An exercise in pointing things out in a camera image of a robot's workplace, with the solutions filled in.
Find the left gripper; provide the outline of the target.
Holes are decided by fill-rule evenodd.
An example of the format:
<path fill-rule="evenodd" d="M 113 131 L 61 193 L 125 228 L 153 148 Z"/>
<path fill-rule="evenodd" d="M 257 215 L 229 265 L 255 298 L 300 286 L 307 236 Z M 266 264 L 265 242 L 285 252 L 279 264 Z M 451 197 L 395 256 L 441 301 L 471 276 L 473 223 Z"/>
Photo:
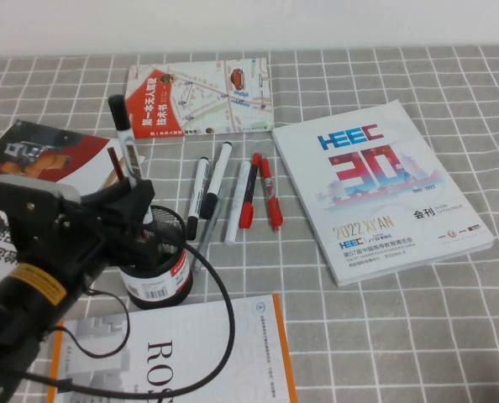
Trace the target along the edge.
<path fill-rule="evenodd" d="M 144 220 L 154 198 L 150 181 L 128 180 L 87 196 L 59 196 L 58 269 L 102 271 L 144 266 Z"/>

